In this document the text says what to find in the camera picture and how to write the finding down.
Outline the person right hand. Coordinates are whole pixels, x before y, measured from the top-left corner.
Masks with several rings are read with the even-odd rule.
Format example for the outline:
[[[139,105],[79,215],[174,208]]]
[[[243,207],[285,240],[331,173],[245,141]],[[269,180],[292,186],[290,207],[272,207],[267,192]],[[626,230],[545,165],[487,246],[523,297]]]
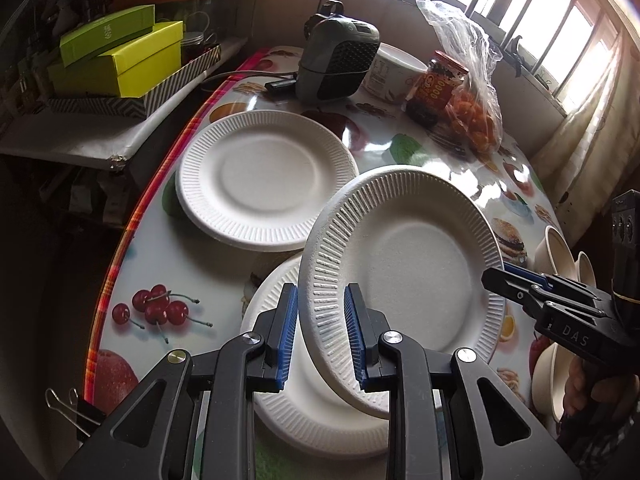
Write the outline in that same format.
[[[598,382],[577,356],[570,362],[564,386],[564,414],[573,417],[584,410],[590,400],[612,408],[612,419],[627,416],[638,402],[639,377],[622,375],[603,378]]]

